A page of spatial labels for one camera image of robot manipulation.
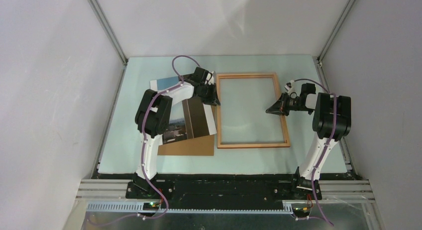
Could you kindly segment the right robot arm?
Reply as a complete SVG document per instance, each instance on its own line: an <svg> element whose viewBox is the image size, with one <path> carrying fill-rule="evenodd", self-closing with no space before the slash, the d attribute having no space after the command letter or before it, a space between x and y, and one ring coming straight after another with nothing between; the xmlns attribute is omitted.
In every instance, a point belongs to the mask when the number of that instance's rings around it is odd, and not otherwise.
<svg viewBox="0 0 422 230"><path fill-rule="evenodd" d="M286 91L266 113L288 116L291 111L313 115L314 139L304 162L296 169L289 191L295 199L302 199L317 189L321 170L332 149L351 130L351 98L333 93L317 92L316 83L304 83L296 94L294 81L285 85Z"/></svg>

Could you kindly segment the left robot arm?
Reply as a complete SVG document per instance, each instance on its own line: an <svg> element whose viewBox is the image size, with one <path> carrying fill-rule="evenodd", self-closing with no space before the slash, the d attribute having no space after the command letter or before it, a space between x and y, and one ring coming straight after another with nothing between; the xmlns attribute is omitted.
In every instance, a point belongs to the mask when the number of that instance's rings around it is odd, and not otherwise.
<svg viewBox="0 0 422 230"><path fill-rule="evenodd" d="M142 148L133 182L145 198L152 198L157 193L157 184L151 180L157 175L158 148L170 124L172 107L192 97L198 97L208 106L220 105L213 72L196 67L192 74L179 76L176 84L157 91L148 89L142 97L135 115Z"/></svg>

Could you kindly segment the landscape photo print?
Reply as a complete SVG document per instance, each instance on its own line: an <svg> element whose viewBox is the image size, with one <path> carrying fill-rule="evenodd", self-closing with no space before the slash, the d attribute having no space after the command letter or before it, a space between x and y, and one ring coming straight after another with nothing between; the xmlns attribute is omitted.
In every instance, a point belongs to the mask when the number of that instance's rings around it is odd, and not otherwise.
<svg viewBox="0 0 422 230"><path fill-rule="evenodd" d="M178 82L178 77L170 77L150 82L150 89L166 89ZM202 104L198 97L184 100L172 107L170 124L165 130L161 144L216 134L212 106Z"/></svg>

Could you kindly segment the clear acrylic sheet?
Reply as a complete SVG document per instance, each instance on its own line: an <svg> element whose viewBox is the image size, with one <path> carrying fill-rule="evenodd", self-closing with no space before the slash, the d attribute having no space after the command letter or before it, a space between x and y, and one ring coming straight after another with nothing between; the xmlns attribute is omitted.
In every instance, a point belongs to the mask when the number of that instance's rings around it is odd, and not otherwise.
<svg viewBox="0 0 422 230"><path fill-rule="evenodd" d="M220 81L222 144L283 143L279 115L266 113L276 102L272 78L236 78Z"/></svg>

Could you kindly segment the wooden picture frame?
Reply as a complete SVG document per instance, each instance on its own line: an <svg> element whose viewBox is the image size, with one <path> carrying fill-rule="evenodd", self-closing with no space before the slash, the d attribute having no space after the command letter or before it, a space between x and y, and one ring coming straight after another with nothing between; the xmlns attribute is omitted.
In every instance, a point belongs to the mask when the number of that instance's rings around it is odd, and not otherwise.
<svg viewBox="0 0 422 230"><path fill-rule="evenodd" d="M221 79L236 79L236 78L272 78L275 88L275 93L279 97L281 95L279 79L276 73L231 73L218 74L216 78L217 93L220 94ZM217 147L219 149L246 149L246 148L288 148L291 146L289 131L286 119L280 116L282 122L282 130L284 136L283 143L267 143L267 144L222 144L221 142L221 111L220 106L216 107L216 126L217 126Z"/></svg>

